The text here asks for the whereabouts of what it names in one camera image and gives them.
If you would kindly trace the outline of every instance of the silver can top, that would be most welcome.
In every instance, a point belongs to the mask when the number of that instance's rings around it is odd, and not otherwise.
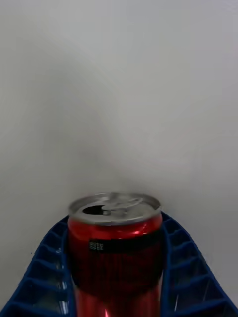
[[[141,222],[160,212],[156,198],[136,193],[100,193],[78,199],[69,206],[70,217],[97,225]]]

